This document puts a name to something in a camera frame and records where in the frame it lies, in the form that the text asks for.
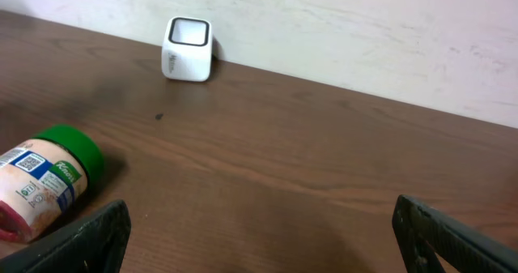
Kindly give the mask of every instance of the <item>brown wooden surface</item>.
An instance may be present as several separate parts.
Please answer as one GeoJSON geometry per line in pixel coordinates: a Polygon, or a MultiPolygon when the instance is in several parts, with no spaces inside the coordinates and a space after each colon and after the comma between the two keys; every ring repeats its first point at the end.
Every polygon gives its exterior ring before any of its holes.
{"type": "Polygon", "coordinates": [[[124,199],[123,272],[401,272],[399,194],[518,249],[518,130],[227,62],[168,81],[159,51],[0,12],[0,150],[86,131],[108,175],[63,221],[124,199]]]}

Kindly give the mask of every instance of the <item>white wall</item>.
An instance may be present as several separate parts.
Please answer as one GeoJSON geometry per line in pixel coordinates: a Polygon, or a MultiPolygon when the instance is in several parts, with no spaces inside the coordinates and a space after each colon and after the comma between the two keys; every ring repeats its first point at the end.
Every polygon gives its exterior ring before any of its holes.
{"type": "Polygon", "coordinates": [[[213,23],[223,59],[518,127],[518,0],[0,0],[159,45],[213,23]]]}

